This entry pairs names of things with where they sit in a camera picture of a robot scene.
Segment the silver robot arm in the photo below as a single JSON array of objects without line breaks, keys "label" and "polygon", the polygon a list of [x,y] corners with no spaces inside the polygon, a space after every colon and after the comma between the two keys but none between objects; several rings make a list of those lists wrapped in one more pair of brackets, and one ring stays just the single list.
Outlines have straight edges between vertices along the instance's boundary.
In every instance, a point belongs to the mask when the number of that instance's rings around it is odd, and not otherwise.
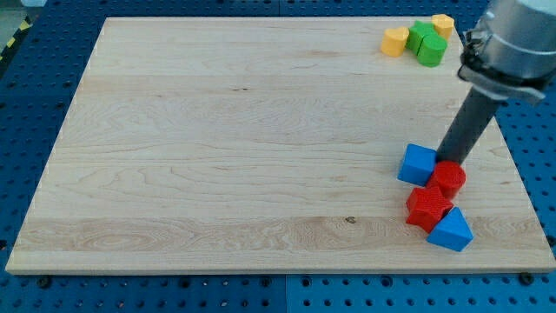
[{"label": "silver robot arm", "polygon": [[555,0],[493,0],[465,37],[462,80],[496,100],[544,101],[555,77]]}]

